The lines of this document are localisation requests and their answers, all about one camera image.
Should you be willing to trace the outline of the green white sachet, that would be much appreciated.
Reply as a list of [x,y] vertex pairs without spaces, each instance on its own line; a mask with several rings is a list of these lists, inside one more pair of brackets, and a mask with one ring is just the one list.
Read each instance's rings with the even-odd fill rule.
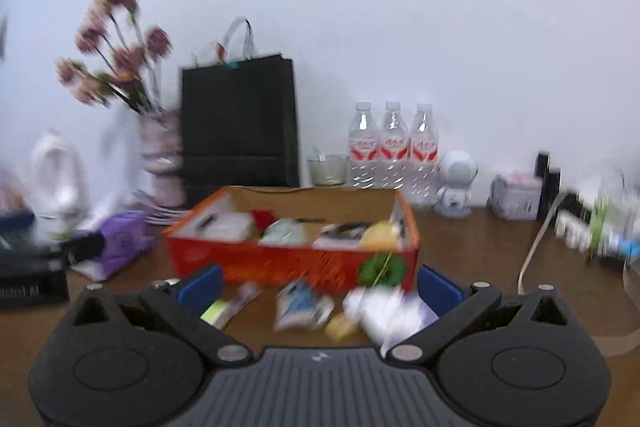
[[262,288],[254,283],[245,283],[238,288],[236,295],[229,301],[218,299],[201,315],[206,324],[222,331],[226,325],[248,306],[262,292]]

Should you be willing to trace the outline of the white tissue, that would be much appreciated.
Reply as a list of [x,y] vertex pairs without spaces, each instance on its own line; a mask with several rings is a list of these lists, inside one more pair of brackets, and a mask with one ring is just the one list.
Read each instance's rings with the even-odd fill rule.
[[344,298],[343,311],[380,348],[382,358],[388,350],[438,320],[417,293],[406,293],[400,287],[357,287]]

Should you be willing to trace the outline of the translucent plastic box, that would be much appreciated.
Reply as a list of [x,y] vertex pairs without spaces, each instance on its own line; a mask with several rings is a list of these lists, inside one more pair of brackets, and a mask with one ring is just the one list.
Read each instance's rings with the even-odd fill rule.
[[232,196],[227,194],[195,211],[169,236],[178,239],[239,243],[248,239],[253,229],[252,216],[248,212],[236,210]]

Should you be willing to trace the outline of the small yellow packet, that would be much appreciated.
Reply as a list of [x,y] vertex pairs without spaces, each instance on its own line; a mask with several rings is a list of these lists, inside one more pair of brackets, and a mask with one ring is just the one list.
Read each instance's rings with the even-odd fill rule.
[[359,331],[359,324],[356,320],[351,319],[345,313],[335,314],[332,319],[326,323],[324,335],[334,341],[340,343]]

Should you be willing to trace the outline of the blue snack packet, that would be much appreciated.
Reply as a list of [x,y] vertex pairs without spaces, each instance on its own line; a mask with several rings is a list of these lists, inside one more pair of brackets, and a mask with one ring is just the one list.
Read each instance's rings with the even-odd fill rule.
[[334,307],[330,296],[317,294],[305,279],[294,280],[277,295],[274,329],[321,329]]

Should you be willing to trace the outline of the red fabric rose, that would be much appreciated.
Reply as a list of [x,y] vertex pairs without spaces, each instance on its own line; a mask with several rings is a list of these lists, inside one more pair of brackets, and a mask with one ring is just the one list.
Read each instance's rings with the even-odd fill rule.
[[262,237],[267,229],[278,221],[278,217],[267,209],[252,209],[250,210],[250,217],[252,217],[253,228],[259,237]]

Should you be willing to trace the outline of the white detergent jug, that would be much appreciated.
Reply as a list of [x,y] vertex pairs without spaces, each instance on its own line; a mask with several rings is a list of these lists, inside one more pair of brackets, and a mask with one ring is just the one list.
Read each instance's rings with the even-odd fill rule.
[[84,166],[76,148],[57,131],[44,132],[30,155],[29,174],[38,232],[47,239],[70,233],[89,211]]

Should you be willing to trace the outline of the small floral tin box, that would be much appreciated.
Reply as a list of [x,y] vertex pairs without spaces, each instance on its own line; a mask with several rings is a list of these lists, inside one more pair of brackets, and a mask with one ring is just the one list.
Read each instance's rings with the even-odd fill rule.
[[541,179],[525,173],[501,173],[490,186],[487,207],[506,220],[532,221],[537,218]]

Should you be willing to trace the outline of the right water bottle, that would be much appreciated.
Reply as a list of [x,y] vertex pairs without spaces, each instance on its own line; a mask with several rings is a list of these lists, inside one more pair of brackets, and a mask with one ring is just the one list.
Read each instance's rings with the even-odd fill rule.
[[439,134],[431,104],[419,103],[410,126],[410,200],[416,207],[431,205],[437,170]]

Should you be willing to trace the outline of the water bottle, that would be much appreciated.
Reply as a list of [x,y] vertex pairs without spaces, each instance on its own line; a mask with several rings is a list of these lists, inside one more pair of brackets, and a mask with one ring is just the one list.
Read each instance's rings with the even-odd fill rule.
[[355,188],[372,188],[378,167],[378,126],[370,102],[357,102],[348,132],[349,178]]
[[437,170],[439,134],[431,104],[419,103],[410,126],[410,200],[416,207],[431,205]]
[[401,116],[401,104],[397,101],[387,101],[378,132],[380,187],[402,189],[406,181],[408,155],[409,133]]

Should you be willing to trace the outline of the green small bottle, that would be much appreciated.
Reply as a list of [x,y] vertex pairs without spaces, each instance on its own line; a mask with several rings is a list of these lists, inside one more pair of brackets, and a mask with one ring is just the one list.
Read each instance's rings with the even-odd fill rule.
[[611,199],[608,196],[599,197],[591,211],[590,232],[591,249],[593,254],[604,257],[608,253],[610,243],[611,227],[606,223],[608,210],[611,206]]

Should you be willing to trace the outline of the middle water bottle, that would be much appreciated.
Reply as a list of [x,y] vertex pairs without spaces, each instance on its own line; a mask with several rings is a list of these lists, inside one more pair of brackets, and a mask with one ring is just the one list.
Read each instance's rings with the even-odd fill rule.
[[409,133],[401,116],[401,104],[397,101],[387,101],[378,132],[380,187],[402,189],[406,181],[408,155]]

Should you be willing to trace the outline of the white power strip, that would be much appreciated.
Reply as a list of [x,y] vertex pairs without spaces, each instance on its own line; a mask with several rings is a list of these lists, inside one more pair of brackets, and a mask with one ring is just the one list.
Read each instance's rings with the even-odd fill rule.
[[639,259],[639,237],[615,232],[598,218],[587,223],[567,210],[558,212],[554,233],[566,246],[587,253],[591,258],[634,261]]

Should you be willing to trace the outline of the black paper shopping bag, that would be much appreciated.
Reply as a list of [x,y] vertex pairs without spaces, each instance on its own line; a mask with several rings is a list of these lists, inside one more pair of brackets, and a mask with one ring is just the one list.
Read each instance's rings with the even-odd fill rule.
[[257,56],[245,17],[232,22],[214,51],[212,64],[180,72],[186,205],[224,186],[299,187],[293,61]]

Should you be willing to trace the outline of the dried pink flowers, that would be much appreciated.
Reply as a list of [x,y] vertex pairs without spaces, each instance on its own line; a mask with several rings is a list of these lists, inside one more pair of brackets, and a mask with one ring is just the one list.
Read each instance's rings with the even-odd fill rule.
[[163,112],[162,62],[170,57],[168,33],[140,23],[139,0],[92,0],[76,31],[75,48],[84,57],[99,57],[103,67],[61,58],[58,81],[75,100],[107,106],[113,98],[139,115]]

